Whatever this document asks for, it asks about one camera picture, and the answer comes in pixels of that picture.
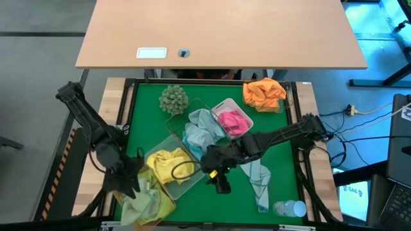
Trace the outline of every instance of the keyboard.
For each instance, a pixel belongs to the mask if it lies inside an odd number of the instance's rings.
[[[383,225],[411,230],[411,189],[396,184],[380,216]]]

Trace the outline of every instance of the crumpled towel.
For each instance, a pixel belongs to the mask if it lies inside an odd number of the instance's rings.
[[[204,155],[203,150],[198,146],[190,145],[187,141],[186,131],[182,132],[182,136],[182,143],[188,148],[188,150],[190,150],[191,154],[193,154],[197,160],[201,160],[201,157]]]
[[[243,135],[248,129],[247,120],[238,114],[237,111],[222,112],[218,116],[218,123],[231,136]]]
[[[190,113],[188,119],[190,122],[185,125],[186,132],[183,133],[182,142],[200,160],[207,152],[207,147],[216,144],[217,141],[225,137],[225,132],[214,119],[210,110],[198,109]]]
[[[255,160],[248,164],[240,165],[244,173],[249,177],[250,183],[256,193],[256,204],[258,212],[268,212],[268,184],[271,179],[271,172],[267,167],[261,165],[261,160]]]
[[[175,209],[175,204],[165,194],[151,171],[138,174],[140,192],[135,192],[135,199],[124,194],[121,197],[123,210],[121,225],[137,221],[144,225],[159,218],[165,218]]]
[[[166,150],[160,150],[156,153],[151,154],[147,158],[147,165],[153,169],[156,177],[162,184],[170,183],[175,179],[171,176],[171,170],[183,161],[191,160],[190,157],[181,148],[169,152]],[[182,178],[189,176],[194,172],[194,164],[187,163],[180,165],[174,170],[174,176],[177,178]],[[177,180],[177,183],[181,184],[183,181],[189,180],[189,178],[184,180]]]
[[[243,85],[244,102],[255,107],[258,112],[278,112],[278,99],[285,97],[286,91],[283,87],[270,78]]]

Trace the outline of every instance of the wooden table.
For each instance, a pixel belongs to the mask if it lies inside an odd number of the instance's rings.
[[[109,78],[101,101],[99,115],[102,116],[108,124],[116,124],[118,116],[119,104],[123,93],[123,87],[125,78]],[[128,97],[126,100],[126,107],[130,104],[132,88],[129,88]],[[299,97],[299,103],[301,108],[301,114],[313,113],[318,114],[317,103],[315,102],[313,87],[311,83],[297,83],[297,92]],[[291,100],[292,94],[289,92],[288,97]],[[295,108],[291,108],[293,122],[297,121]],[[123,114],[123,121],[126,121],[128,112]],[[317,146],[326,148],[326,145],[322,142],[318,142]],[[310,153],[310,162],[313,173],[313,179],[315,182],[315,189],[321,200],[326,207],[333,213],[333,215],[342,221],[342,215],[340,206],[338,203],[337,190],[334,185],[333,174],[331,172],[331,166],[329,164],[328,155],[322,150],[314,149]],[[87,206],[87,204],[94,198],[94,196],[101,189],[103,182],[103,174],[98,172],[92,166],[89,158],[85,162],[81,183],[79,186],[76,202],[73,209],[73,215],[77,215]],[[313,211],[311,206],[310,197],[305,192],[306,204],[308,208],[308,219],[313,221]],[[106,200],[104,214],[108,214],[108,207],[110,205],[111,196],[109,195]]]
[[[165,47],[166,58],[136,58]],[[178,56],[187,48],[187,58]],[[365,69],[340,0],[98,0],[76,66]]]

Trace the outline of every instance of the white cable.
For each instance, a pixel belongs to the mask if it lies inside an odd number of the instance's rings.
[[[384,118],[380,119],[379,121],[376,121],[376,122],[374,122],[374,123],[372,123],[372,124],[370,124],[370,125],[367,125],[367,126],[365,126],[365,127],[358,128],[358,129],[355,129],[355,130],[352,130],[352,131],[349,131],[349,132],[344,132],[344,133],[339,134],[339,135],[337,135],[337,136],[347,135],[347,134],[349,134],[349,133],[357,132],[357,131],[359,131],[359,130],[361,130],[361,129],[368,128],[368,127],[370,127],[370,126],[374,126],[374,125],[378,124],[379,122],[381,122],[381,121],[383,121],[383,120],[386,120],[386,119],[392,117],[393,115],[401,112],[404,108],[406,108],[406,107],[408,107],[408,106],[410,106],[410,105],[411,105],[411,103],[409,103],[409,104],[401,107],[399,110],[396,110],[395,112],[391,113],[391,115],[387,115],[386,117],[384,117]]]
[[[371,114],[371,113],[374,113],[374,112],[376,112],[376,111],[379,111],[379,110],[381,110],[382,108],[385,108],[385,107],[387,107],[387,106],[389,106],[389,105],[391,105],[391,104],[392,104],[392,103],[387,103],[386,105],[384,105],[384,106],[382,106],[382,107],[379,107],[379,108],[377,108],[377,109],[375,109],[375,110],[372,110],[372,111],[370,111],[370,112],[359,112],[359,111],[357,111],[356,114],[360,114],[360,115]]]

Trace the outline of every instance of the green mat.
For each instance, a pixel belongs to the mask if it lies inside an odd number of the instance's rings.
[[[181,86],[186,91],[189,101],[200,98],[213,108],[226,98],[232,98],[243,108],[241,85]],[[135,156],[138,147],[148,151],[170,135],[164,125],[170,115],[159,107],[159,96],[166,87],[167,85],[163,84],[139,84],[127,155]],[[254,122],[251,132],[269,132],[288,124],[286,112],[274,114],[246,111],[246,113]],[[230,194],[217,194],[213,185],[206,185],[208,176],[205,176],[175,201],[177,208],[165,221],[301,225],[301,218],[279,217],[272,212],[272,204],[276,201],[299,199],[290,143],[284,142],[268,149],[261,163],[269,168],[272,174],[268,190],[270,195],[268,213],[258,213],[254,191],[249,180],[241,168],[237,167],[227,174],[232,190]],[[115,219],[120,220],[120,217],[121,207],[117,206]]]

